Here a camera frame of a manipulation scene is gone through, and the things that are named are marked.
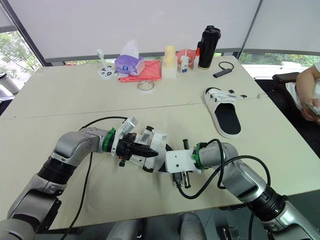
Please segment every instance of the slipper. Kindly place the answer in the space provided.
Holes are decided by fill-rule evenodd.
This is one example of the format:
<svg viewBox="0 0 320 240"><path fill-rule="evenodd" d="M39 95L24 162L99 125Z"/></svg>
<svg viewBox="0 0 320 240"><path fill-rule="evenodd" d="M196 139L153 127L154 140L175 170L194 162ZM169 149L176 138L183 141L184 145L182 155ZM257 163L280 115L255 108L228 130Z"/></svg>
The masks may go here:
<svg viewBox="0 0 320 240"><path fill-rule="evenodd" d="M215 127L221 136L229 139L236 138L241 132L240 122L236 114L236 100L247 96L237 96L233 90L222 91L215 87L208 88L204 100L208 107Z"/></svg>

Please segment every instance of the black thermos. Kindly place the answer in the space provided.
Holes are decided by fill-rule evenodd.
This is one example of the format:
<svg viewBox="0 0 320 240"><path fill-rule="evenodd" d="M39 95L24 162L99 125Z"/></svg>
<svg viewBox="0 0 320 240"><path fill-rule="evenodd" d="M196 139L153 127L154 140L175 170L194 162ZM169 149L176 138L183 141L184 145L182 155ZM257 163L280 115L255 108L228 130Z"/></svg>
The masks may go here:
<svg viewBox="0 0 320 240"><path fill-rule="evenodd" d="M212 58L214 57L218 40L221 37L220 29L213 25L206 26L206 29L202 33L202 39L200 44L200 57L199 68L202 70L208 70L211 65Z"/></svg>

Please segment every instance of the black wire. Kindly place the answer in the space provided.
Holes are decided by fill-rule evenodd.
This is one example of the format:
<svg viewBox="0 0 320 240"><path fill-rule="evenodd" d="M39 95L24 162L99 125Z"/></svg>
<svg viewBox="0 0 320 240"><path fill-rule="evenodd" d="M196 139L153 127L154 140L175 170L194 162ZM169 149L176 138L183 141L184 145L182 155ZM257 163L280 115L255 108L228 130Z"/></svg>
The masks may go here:
<svg viewBox="0 0 320 240"><path fill-rule="evenodd" d="M228 61L221 61L219 62L218 66L222 69L222 70L225 70L224 67L220 66L220 64L230 64L232 66L231 70L235 68L235 65L233 65L231 62L228 62Z"/></svg>
<svg viewBox="0 0 320 240"><path fill-rule="evenodd" d="M261 161L259 158L255 157L255 156L250 156L250 155L235 156L233 158L230 158L228 161L224 162L223 163L223 167L225 167L229 163L232 163L232 162L234 162L236 160L239 160L239 159L252 159L252 160L255 160L255 161L259 162L262 165L262 167L264 168L264 170L265 170L266 178L267 178L267 184L269 186L271 185L270 172L269 172L267 166L265 165L265 163L263 161ZM184 191L181 189L181 186L178 186L179 192L186 199L196 199L207 188L207 186L210 184L212 179L217 175L217 173L220 171L220 169L221 169L221 166L217 167L217 169L212 173L212 175L208 178L208 180L205 182L205 184L200 188L200 190L196 194L194 194L192 196L186 195L184 193Z"/></svg>
<svg viewBox="0 0 320 240"><path fill-rule="evenodd" d="M206 144L205 147L207 147L209 144L211 144L211 143L213 143L213 142L217 142L217 143L218 143L219 151L220 151L220 160L221 160L221 161L220 161L220 166L223 166L223 165L224 165L224 161L225 161L225 159L224 159L224 150L223 150L223 148L222 148L222 144L221 144L220 140L214 138L214 139L210 140L210 141ZM217 185L219 189L226 189L224 186L221 186L221 182L222 182L222 179L223 179L223 177L224 177L224 172L225 172L225 168L222 167L221 170L220 170L220 176L219 176L218 185Z"/></svg>
<svg viewBox="0 0 320 240"><path fill-rule="evenodd" d="M79 217L79 214L81 212L82 205L84 204L84 200L85 200L85 193L86 193L89 173L90 173L90 169L91 169L93 154L94 154L93 152L90 153L89 167L88 167L88 170L86 171L86 176L85 176L85 181L84 181L83 190L82 190L82 196L81 196L81 202L80 202L80 206L79 206L78 212L76 213L72 223L70 224L69 228L65 231L64 235L62 236L62 238L60 240L64 240L66 238L66 236L69 234L69 232L71 231L72 227L74 226L75 222L77 221L77 219Z"/></svg>
<svg viewBox="0 0 320 240"><path fill-rule="evenodd" d="M124 116L106 116L106 117L102 117L99 119L96 119L92 122L89 122L88 124L84 125L83 127L80 128L84 129L89 127L92 124L95 124L96 122L102 121L102 120L106 120L106 119L124 119L126 120L127 117ZM84 185L83 185L83 191L82 191L82 196L81 196L81 202L80 202L80 206L78 208L78 212L76 213L72 223L70 224L69 228L65 231L64 235L62 236L62 238L60 240L64 240L66 238L66 236L69 234L69 232L71 231L71 229L73 228L75 222L77 221L79 214L81 212L82 206L84 204L84 200L85 200L85 193L86 193L86 188L87 188L87 183L88 183L88 177L89 177L89 173L90 173L90 169L91 169L91 164L92 164L92 157L93 157L93 152L90 153L90 160L89 160L89 167L88 170L86 172L86 176L85 176L85 181L84 181Z"/></svg>
<svg viewBox="0 0 320 240"><path fill-rule="evenodd" d="M254 224L254 218L255 218L255 215L252 212L250 216L250 221L249 221L248 240L252 240L252 227Z"/></svg>
<svg viewBox="0 0 320 240"><path fill-rule="evenodd" d="M99 121L102 121L102 120L106 120L106 119L124 119L124 120L126 120L127 117L124 117L124 116L106 116L106 117L102 117L102 118L99 118L99 119L94 120L92 122L89 122L88 124L86 124L83 127L81 127L80 130L84 129L84 128L87 128L90 125L95 124L96 122L99 122Z"/></svg>

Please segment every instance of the person's arm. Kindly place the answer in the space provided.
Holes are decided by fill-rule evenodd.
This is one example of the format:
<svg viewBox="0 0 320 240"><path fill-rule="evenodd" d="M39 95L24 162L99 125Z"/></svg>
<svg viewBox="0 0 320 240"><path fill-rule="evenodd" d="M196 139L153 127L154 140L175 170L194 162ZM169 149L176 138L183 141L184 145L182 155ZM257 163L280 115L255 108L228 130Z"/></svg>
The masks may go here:
<svg viewBox="0 0 320 240"><path fill-rule="evenodd" d="M312 106L320 107L320 99L313 98L315 79L320 78L320 72L315 66L309 67L301 72L296 78L296 92L300 99L303 117L308 121L317 122L317 118L305 106L305 102Z"/></svg>

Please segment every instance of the tissue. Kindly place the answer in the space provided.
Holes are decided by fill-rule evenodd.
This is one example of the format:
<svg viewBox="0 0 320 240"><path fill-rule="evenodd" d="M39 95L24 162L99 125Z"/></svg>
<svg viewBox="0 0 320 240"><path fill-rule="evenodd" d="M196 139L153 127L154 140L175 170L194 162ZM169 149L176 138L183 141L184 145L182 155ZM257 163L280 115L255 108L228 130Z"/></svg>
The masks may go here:
<svg viewBox="0 0 320 240"><path fill-rule="evenodd" d="M114 64L120 74L132 76L139 76L146 67L143 57L139 57L138 46L134 40L126 43Z"/></svg>

